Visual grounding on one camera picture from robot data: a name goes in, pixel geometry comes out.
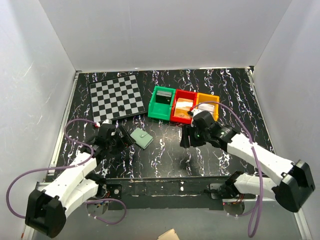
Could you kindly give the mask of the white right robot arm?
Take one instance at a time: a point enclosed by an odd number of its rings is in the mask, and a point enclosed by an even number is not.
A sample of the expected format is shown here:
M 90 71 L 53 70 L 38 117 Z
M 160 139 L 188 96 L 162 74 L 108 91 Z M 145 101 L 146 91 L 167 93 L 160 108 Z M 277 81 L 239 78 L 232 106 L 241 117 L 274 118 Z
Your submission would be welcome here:
M 276 200 L 284 209 L 297 213 L 315 190 L 310 166 L 280 157 L 261 147 L 229 125 L 221 125 L 210 112 L 194 109 L 191 123 L 182 127 L 180 146 L 201 147 L 207 143 L 259 168 L 262 177 L 236 171 L 210 192 L 237 199 L 251 194 Z

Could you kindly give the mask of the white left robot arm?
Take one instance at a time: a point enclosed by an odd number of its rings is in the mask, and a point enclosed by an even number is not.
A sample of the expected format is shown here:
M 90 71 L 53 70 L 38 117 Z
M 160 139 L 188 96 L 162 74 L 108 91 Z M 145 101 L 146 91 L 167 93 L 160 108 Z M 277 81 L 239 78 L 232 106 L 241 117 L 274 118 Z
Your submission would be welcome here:
M 27 202 L 25 224 L 50 238 L 64 228 L 67 218 L 90 198 L 101 200 L 106 187 L 91 174 L 105 157 L 113 157 L 135 144 L 123 127 L 105 121 L 98 134 L 86 141 L 67 169 L 42 190 L 33 190 Z

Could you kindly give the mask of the mint green card holder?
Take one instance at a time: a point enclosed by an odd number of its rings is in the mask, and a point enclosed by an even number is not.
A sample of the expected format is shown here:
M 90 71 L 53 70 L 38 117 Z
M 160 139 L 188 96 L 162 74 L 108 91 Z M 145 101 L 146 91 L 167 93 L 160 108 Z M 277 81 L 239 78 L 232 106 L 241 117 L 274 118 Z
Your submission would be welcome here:
M 130 134 L 130 136 L 135 140 L 136 144 L 143 150 L 145 150 L 153 141 L 153 137 L 139 127 L 137 127 Z

